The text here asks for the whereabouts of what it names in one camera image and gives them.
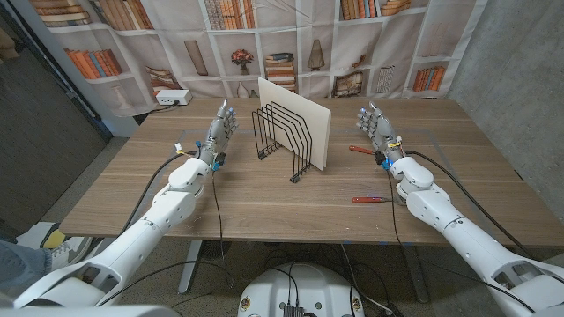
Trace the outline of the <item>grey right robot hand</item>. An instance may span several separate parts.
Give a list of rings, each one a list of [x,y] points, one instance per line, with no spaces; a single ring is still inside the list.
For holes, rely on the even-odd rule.
[[[393,165],[405,156],[401,136],[395,132],[389,119],[373,101],[369,102],[368,108],[363,107],[360,110],[357,118],[356,126],[367,133],[373,147],[384,156],[388,165]]]

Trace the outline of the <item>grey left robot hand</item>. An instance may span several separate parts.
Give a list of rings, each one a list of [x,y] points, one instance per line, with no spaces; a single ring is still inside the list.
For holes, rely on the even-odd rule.
[[[223,100],[200,147],[198,158],[208,165],[226,151],[231,137],[239,126],[236,113],[227,102],[228,99]]]

